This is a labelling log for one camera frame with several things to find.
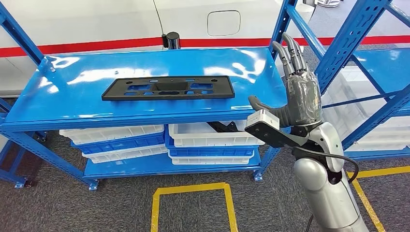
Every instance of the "stacked bins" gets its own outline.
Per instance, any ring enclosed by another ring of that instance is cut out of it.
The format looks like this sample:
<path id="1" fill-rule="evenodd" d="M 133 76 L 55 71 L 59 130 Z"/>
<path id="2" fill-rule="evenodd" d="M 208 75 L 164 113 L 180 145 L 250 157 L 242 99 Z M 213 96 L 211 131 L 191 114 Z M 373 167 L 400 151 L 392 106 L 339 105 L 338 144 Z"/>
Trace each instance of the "stacked bins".
<path id="1" fill-rule="evenodd" d="M 167 152 L 164 125 L 60 130 L 71 145 L 93 163 L 131 159 Z"/>
<path id="2" fill-rule="evenodd" d="M 357 66 L 346 66 L 322 96 L 322 105 L 378 95 L 379 92 Z M 324 121 L 332 123 L 341 140 L 378 111 L 386 100 L 356 102 L 322 110 Z M 392 117 L 356 141 L 346 151 L 402 150 L 410 145 L 410 116 Z"/>
<path id="3" fill-rule="evenodd" d="M 218 133 L 207 123 L 168 125 L 165 144 L 172 164 L 248 164 L 264 142 L 244 132 L 246 120 L 234 122 L 240 132 Z"/>

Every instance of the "white plastic bin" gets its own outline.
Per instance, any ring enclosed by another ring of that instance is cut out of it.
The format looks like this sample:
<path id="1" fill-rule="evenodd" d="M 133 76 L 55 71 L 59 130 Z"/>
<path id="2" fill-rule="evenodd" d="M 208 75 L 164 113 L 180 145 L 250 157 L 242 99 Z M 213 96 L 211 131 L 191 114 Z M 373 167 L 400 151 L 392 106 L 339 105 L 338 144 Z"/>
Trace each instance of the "white plastic bin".
<path id="1" fill-rule="evenodd" d="M 228 125 L 231 121 L 221 122 Z M 234 121 L 244 131 L 246 120 Z M 206 122 L 169 124 L 169 135 L 176 147 L 263 145 L 264 142 L 247 132 L 216 132 Z"/>
<path id="2" fill-rule="evenodd" d="M 168 149 L 165 144 L 154 146 L 143 146 L 136 148 L 129 148 L 123 150 L 106 151 L 92 154 L 84 154 L 86 158 L 90 158 L 93 163 L 102 163 L 115 160 L 125 160 L 142 156 L 157 155 L 167 152 Z"/>
<path id="3" fill-rule="evenodd" d="M 322 96 L 322 105 L 378 95 L 357 66 L 347 66 L 332 81 Z M 386 100 L 362 101 L 323 109 L 322 119 L 332 123 L 341 140 L 364 123 Z M 410 144 L 410 117 L 392 117 L 355 142 L 347 151 L 401 150 Z"/>
<path id="4" fill-rule="evenodd" d="M 172 157 L 172 164 L 175 165 L 210 165 L 210 164 L 248 164 L 249 159 L 255 155 L 255 152 L 251 156 L 187 156 L 187 157 Z"/>
<path id="5" fill-rule="evenodd" d="M 60 130 L 60 134 L 69 137 L 74 144 L 87 144 L 112 139 L 128 138 L 139 135 L 154 134 L 164 131 L 164 125 L 146 125 L 132 127 L 107 127 L 89 129 Z"/>
<path id="6" fill-rule="evenodd" d="M 0 151 L 3 150 L 4 146 L 6 146 L 6 143 L 9 141 L 8 138 L 4 137 L 3 135 L 0 134 Z"/>

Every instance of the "yellow floor marking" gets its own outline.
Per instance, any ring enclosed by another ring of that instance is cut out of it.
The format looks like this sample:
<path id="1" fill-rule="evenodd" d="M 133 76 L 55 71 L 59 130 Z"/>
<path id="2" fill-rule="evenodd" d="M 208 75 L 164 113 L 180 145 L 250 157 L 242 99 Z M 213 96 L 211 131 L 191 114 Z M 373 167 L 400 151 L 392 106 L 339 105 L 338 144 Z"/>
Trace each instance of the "yellow floor marking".
<path id="1" fill-rule="evenodd" d="M 377 217 L 376 213 L 373 210 L 373 207 L 371 206 L 369 200 L 367 199 L 365 193 L 363 192 L 362 187 L 360 186 L 359 182 L 357 180 L 353 180 L 352 182 L 354 188 L 357 191 L 357 194 L 359 195 L 360 199 L 363 202 L 363 205 L 365 206 L 367 212 L 369 213 L 369 216 L 371 220 L 373 221 L 374 226 L 376 227 L 378 232 L 385 232 L 383 225 L 381 224 L 379 218 Z"/>
<path id="2" fill-rule="evenodd" d="M 152 215 L 151 215 L 151 232 L 158 232 L 158 218 L 160 215 L 160 196 L 165 194 L 197 192 L 223 189 L 225 192 L 226 208 L 228 210 L 229 225 L 231 232 L 238 232 L 236 225 L 236 216 L 234 210 L 234 202 L 232 200 L 232 192 L 229 184 L 224 182 L 203 184 L 203 185 L 187 185 L 177 187 L 158 188 L 152 197 Z"/>
<path id="3" fill-rule="evenodd" d="M 375 169 L 369 171 L 361 171 L 357 175 L 357 178 L 366 178 L 366 177 L 374 177 L 374 176 L 382 176 L 382 175 L 392 175 L 392 174 L 400 174 L 400 173 L 410 173 L 410 166 L 404 167 L 395 167 L 395 168 L 384 168 L 384 169 Z M 352 172 L 347 172 L 347 175 L 351 177 L 353 175 Z M 370 205 L 369 200 L 367 199 L 365 193 L 363 192 L 362 187 L 360 186 L 357 180 L 353 180 L 352 182 L 353 187 L 356 189 L 357 194 L 359 195 L 360 199 L 363 202 L 367 212 L 371 220 L 373 221 L 376 229 L 379 232 L 385 232 L 383 225 L 381 224 L 379 218 L 377 217 L 376 213 L 373 210 L 373 207 Z"/>
<path id="4" fill-rule="evenodd" d="M 392 174 L 400 174 L 400 173 L 410 173 L 410 166 L 360 171 L 359 174 L 357 175 L 357 178 L 373 177 L 373 176 L 381 176 L 381 175 L 392 175 Z"/>

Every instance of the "blue plastic bin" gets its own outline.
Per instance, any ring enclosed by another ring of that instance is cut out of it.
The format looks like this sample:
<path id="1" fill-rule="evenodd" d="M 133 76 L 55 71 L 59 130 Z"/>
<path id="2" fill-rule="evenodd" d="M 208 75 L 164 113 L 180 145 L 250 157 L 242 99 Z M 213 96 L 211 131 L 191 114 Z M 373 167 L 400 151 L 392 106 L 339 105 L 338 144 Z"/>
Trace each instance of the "blue plastic bin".
<path id="1" fill-rule="evenodd" d="M 104 151 L 121 150 L 134 147 L 152 146 L 164 144 L 164 133 L 155 133 L 141 136 L 134 136 L 123 139 L 113 139 L 103 142 L 95 142 L 89 144 L 75 145 L 71 142 L 71 146 L 80 149 L 84 154 L 93 154 Z"/>
<path id="2" fill-rule="evenodd" d="M 169 150 L 171 157 L 196 157 L 196 156 L 252 156 L 255 148 L 253 146 L 203 146 L 203 147 L 175 147 L 174 140 L 168 132 L 168 125 L 165 127 L 165 146 Z"/>

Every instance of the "robotic arm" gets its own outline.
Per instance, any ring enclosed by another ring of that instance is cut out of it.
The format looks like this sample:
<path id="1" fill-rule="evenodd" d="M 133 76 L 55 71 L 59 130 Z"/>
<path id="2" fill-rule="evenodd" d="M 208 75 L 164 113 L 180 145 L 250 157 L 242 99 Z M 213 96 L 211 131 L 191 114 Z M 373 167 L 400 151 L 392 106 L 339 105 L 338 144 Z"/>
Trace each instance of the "robotic arm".
<path id="1" fill-rule="evenodd" d="M 288 104 L 271 108 L 249 96 L 256 111 L 249 115 L 245 131 L 272 147 L 290 146 L 296 158 L 293 171 L 305 189 L 307 200 L 323 232 L 368 232 L 343 170 L 343 148 L 332 124 L 321 121 L 321 99 L 316 76 L 308 70 L 299 44 L 286 33 L 286 50 L 277 42 L 285 70 Z M 291 133 L 279 127 L 291 127 Z"/>

